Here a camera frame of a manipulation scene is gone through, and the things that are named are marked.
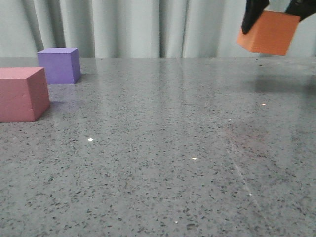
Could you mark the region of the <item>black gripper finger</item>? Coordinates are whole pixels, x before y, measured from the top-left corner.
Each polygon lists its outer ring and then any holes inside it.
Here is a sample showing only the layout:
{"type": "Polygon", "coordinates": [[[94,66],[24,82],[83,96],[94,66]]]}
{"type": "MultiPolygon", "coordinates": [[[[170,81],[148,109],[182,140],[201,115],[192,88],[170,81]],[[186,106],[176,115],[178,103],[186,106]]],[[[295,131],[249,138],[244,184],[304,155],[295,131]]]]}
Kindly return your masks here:
{"type": "Polygon", "coordinates": [[[300,21],[316,13],[316,0],[292,0],[286,14],[299,16],[300,21]]]}
{"type": "Polygon", "coordinates": [[[247,34],[257,19],[261,16],[263,10],[269,5],[269,0],[247,0],[241,30],[247,34]]]}

